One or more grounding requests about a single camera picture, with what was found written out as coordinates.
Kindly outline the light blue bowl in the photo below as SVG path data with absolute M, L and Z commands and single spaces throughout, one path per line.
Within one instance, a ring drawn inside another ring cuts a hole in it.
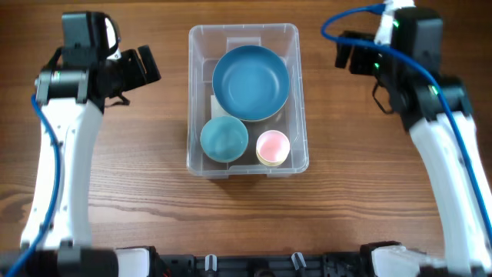
M 228 163 L 239 159 L 248 143 L 245 124 L 232 116 L 213 118 L 201 130 L 201 147 L 206 156 L 216 162 Z

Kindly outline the pink cup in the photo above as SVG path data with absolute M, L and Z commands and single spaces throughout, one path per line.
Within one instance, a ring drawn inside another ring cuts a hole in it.
M 263 132 L 256 142 L 256 152 L 262 155 L 268 153 L 285 153 L 289 155 L 291 144 L 288 137 L 278 130 Z

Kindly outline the yellow cup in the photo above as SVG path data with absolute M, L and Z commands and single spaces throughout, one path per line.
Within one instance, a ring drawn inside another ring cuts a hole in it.
M 261 164 L 269 167 L 278 167 L 283 164 L 288 157 L 288 154 L 285 153 L 268 153 L 266 155 L 262 155 L 260 152 L 256 152 L 256 155 Z

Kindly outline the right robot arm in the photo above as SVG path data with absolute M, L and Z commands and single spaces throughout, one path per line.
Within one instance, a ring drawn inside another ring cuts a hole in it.
M 491 274 L 491 191 L 477 149 L 470 117 L 450 109 L 442 88 L 425 67 L 396 49 L 373 42 L 335 37 L 334 42 L 390 55 L 425 78 L 441 112 L 409 130 L 427 169 L 440 213 L 445 260 L 451 275 Z

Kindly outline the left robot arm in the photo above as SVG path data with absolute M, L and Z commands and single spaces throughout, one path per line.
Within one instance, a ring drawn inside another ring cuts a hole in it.
M 159 80 L 148 46 L 59 48 L 31 98 L 42 141 L 35 195 L 20 249 L 1 255 L 5 276 L 161 276 L 151 246 L 95 249 L 88 221 L 91 159 L 105 100 Z

